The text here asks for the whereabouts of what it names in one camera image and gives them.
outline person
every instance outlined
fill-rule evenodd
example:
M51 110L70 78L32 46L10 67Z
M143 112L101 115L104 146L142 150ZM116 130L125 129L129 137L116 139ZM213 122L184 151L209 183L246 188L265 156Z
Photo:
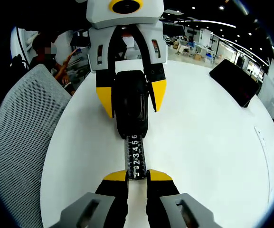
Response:
M66 73L66 68L68 63L72 57L72 55L76 52L73 51L63 62L61 66L57 63L53 58L57 53L57 48L54 43L50 42L45 36L39 34L32 42L32 47L37 53L37 56L32 58L29 69L31 70L38 64L43 64L47 70L50 72L52 69L57 71L54 78L60 83L67 85L66 91L73 95L76 91L70 83L69 76Z
M186 36L184 36L182 40L188 41L188 38Z
M192 48L195 46L194 38L192 36L189 36L188 46L191 46Z

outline white table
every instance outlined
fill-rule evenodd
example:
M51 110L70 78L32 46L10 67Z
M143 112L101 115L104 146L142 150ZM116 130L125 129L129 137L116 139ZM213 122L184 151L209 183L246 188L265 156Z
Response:
M211 210L222 227L254 226L274 200L274 125L267 110L257 97L241 108L209 77L209 68L175 61L164 67L168 85L161 110L154 113L149 102L147 168L169 174L179 192ZM127 60L116 69L143 68L141 60ZM254 126L265 139L264 149ZM123 169L124 141L90 74L49 145L41 181L44 227L85 193L95 192L105 175ZM128 204L125 227L149 227L146 180L129 182Z

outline hand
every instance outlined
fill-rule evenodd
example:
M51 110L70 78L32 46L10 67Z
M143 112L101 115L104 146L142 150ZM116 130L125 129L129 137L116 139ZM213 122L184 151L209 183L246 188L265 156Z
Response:
M68 74L65 74L62 77L62 83L65 84L65 85L67 85L69 82L70 82L70 80L69 80Z
M63 62L63 66L64 66L64 67L67 67L67 65L68 65L68 63L69 63L69 61L70 61L72 55L73 55L76 51L77 51L77 49L74 50L74 51L73 51L73 52L64 60L64 62Z

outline black ceiling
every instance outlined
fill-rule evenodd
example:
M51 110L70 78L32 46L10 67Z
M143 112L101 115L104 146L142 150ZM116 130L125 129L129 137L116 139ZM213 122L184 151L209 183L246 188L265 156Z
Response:
M178 24L187 26L191 29L206 28L212 31L214 34L235 42L237 44L245 47L259 56L266 63L268 58L273 56L273 50L271 46L270 39L264 29L260 27L260 24L254 16L251 14L245 15L243 11L234 3L234 1L229 0L201 0L201 1L174 1L174 0L164 0L165 10L179 10L183 15L168 15L164 13L162 21L174 22L179 21L179 19L190 20L190 18L198 20L211 20L223 22L231 25L235 25L236 28L232 28L225 25L204 23L204 22L179 22ZM257 63L262 66L263 69L267 69L266 65L254 56Z

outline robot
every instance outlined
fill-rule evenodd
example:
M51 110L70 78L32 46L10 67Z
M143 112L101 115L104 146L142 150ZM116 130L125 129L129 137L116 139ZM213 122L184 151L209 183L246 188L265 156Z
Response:
M96 72L96 92L109 117L116 117L120 136L145 137L148 129L148 95L155 112L160 110L166 90L162 63L167 46L162 38L163 0L88 0L86 18L89 61ZM137 42L142 71L115 73L115 59L123 33Z

